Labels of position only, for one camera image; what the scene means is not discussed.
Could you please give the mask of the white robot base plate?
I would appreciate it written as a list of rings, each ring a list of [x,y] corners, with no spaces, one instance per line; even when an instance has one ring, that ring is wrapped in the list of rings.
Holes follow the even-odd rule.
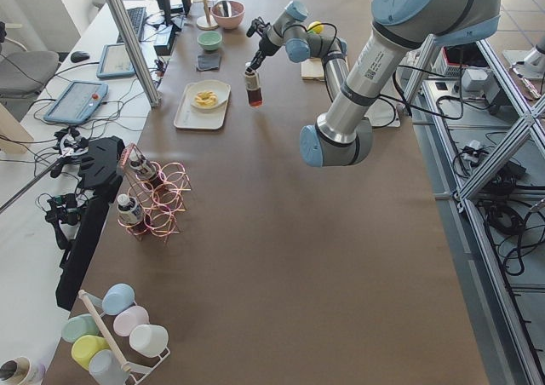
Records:
[[[401,125],[395,103],[389,100],[377,99],[367,110],[366,117],[375,129],[398,128]]]

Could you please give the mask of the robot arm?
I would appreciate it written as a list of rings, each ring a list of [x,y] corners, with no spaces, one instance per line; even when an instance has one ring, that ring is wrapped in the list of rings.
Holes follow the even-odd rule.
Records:
[[[303,3],[289,2],[273,22],[252,21],[247,35],[261,38],[246,66],[250,78],[268,56],[285,49],[293,62],[319,58],[329,110],[300,133],[300,153],[312,167],[347,166],[361,162],[372,145],[366,117],[404,56],[427,37],[441,46],[473,43],[496,32],[501,0],[372,0],[370,38],[352,67],[346,64],[347,45],[338,36],[311,33],[303,25]]]

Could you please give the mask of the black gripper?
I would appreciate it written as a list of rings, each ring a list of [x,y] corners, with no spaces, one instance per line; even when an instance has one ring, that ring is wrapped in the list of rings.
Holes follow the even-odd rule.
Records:
[[[247,71],[256,71],[268,56],[275,55],[281,48],[281,36],[275,26],[270,22],[265,22],[261,17],[253,19],[246,32],[247,37],[252,37],[255,34],[258,34],[261,39],[258,50],[246,66]]]

